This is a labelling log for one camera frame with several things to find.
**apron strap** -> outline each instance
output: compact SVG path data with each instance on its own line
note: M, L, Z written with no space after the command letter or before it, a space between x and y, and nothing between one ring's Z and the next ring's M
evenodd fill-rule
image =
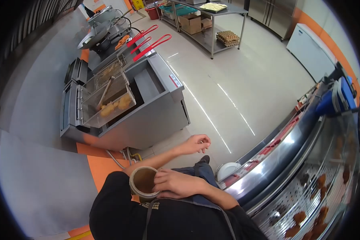
M151 218L152 208L153 208L154 202L155 202L156 200L157 200L157 199L154 199L152 202L149 203L149 206L148 206L147 222L146 222L146 224L145 224L145 229L144 229L144 233L143 233L143 240L147 240L148 223L149 223L149 219Z
M229 231L231 232L231 235L232 235L233 240L236 240L235 232L233 231L233 228L232 228L232 225L231 225L231 221L229 220L228 215L226 214L226 212L224 212L223 209L221 209L221 211L223 212L225 221L228 223Z

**shoe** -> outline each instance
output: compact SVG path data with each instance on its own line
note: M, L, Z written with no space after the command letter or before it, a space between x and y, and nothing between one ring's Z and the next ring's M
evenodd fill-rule
M205 155L204 157L202 157L202 158L200 159L200 161L201 161L201 162L206 162L206 163L209 164L209 156L208 156L208 155Z

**blue container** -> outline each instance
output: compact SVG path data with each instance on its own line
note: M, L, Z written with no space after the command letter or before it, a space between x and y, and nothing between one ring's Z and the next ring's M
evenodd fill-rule
M348 76L348 80L349 83L352 84L352 78ZM333 88L321 97L321 102L316 108L316 114L319 116L335 114L336 112L344 112L353 108L356 108L356 104L353 100L349 85L345 78L341 77L338 82L335 82Z

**warning label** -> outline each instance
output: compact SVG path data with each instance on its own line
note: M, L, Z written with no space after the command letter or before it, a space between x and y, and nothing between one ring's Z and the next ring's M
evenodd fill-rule
M172 82L176 86L176 88L181 87L183 85L174 74L169 75L169 78L172 80Z

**stainless steel refrigerator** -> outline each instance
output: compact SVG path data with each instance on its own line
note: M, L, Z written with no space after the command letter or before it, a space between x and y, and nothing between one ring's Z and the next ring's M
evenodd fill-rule
M250 0L248 15L284 40L292 35L303 5L304 0Z

